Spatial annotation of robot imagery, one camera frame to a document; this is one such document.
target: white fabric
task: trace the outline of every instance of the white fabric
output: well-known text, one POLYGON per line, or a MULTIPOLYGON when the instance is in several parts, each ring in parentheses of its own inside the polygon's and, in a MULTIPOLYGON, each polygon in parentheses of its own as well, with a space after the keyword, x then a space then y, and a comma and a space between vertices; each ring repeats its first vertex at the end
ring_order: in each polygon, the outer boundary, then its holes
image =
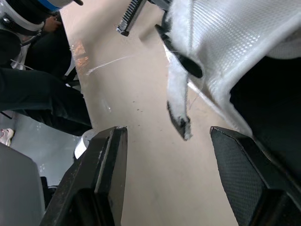
POLYGON ((25 70, 24 63, 29 46, 30 45, 21 47, 19 55, 14 59, 15 62, 10 64, 13 69, 25 70))
POLYGON ((301 28, 275 46, 267 56, 283 60, 301 57, 301 28))
MULTIPOLYGON (((230 90, 300 28, 301 1, 173 0, 168 18, 174 48, 202 68, 203 77, 190 76, 192 82, 233 127, 251 136, 251 129, 230 103, 230 90)), ((170 73, 177 71, 174 67, 179 66, 171 64, 170 73)))
POLYGON ((185 122, 184 140, 191 138, 190 119, 187 117, 186 100, 187 100, 187 82, 188 72, 180 64, 178 59, 171 55, 168 70, 167 99, 171 117, 178 125, 185 122))

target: white mesh fabric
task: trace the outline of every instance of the white mesh fabric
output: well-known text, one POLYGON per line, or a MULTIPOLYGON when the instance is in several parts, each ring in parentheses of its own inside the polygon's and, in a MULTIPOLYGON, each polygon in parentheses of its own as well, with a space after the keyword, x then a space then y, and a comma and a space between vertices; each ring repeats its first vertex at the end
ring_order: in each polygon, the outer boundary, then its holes
POLYGON ((176 50, 200 65, 196 86, 241 132, 248 125, 230 104, 237 81, 300 28, 300 0, 174 0, 169 34, 176 50))

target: white sneaker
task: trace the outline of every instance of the white sneaker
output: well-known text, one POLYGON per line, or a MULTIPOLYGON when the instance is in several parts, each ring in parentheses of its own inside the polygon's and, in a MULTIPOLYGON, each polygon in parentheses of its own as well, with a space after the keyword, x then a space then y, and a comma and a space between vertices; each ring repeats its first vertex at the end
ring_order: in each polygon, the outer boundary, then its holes
POLYGON ((97 134, 96 130, 90 129, 86 131, 82 136, 79 142, 77 143, 75 150, 74 150, 74 156, 76 159, 79 159, 79 157, 86 151, 86 149, 89 146, 90 140, 97 134))
POLYGON ((14 134, 12 129, 0 129, 0 143, 9 147, 14 134))

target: dark fabric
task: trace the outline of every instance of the dark fabric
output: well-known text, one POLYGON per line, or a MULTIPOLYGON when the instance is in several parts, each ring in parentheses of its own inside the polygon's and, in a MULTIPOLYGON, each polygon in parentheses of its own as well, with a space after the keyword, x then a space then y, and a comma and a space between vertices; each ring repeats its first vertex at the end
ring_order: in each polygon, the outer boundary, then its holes
POLYGON ((230 101, 254 136, 301 181, 301 58, 269 57, 231 90, 230 101))
POLYGON ((35 70, 62 78, 71 62, 71 51, 63 26, 55 32, 43 33, 32 43, 26 55, 25 65, 35 70))
POLYGON ((82 94, 58 79, 71 60, 63 27, 45 33, 30 48, 25 64, 42 71, 11 69, 10 59, 19 52, 19 38, 0 30, 0 111, 12 110, 76 136, 91 129, 82 94))
POLYGON ((91 129, 83 95, 45 72, 0 68, 0 111, 5 110, 76 136, 91 129))
POLYGON ((14 59, 21 50, 21 42, 19 38, 5 30, 0 29, 0 65, 7 67, 10 65, 10 59, 14 59))
POLYGON ((235 139, 213 129, 211 139, 222 186, 239 226, 252 222, 265 184, 235 139))
POLYGON ((274 226, 300 226, 300 210, 298 210, 295 203, 289 197, 287 197, 285 201, 286 203, 283 204, 281 209, 281 217, 274 220, 274 226))

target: beige floor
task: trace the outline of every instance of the beige floor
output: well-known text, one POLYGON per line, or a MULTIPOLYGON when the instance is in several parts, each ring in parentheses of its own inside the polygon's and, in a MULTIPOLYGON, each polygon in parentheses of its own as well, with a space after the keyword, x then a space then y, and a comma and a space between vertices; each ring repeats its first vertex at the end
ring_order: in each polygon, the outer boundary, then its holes
POLYGON ((190 90, 194 136, 181 139, 166 110, 168 62, 153 28, 162 11, 147 3, 125 38, 115 28, 127 6, 85 0, 62 10, 94 128, 128 127, 122 225, 236 226, 209 136, 210 126, 228 125, 190 90))

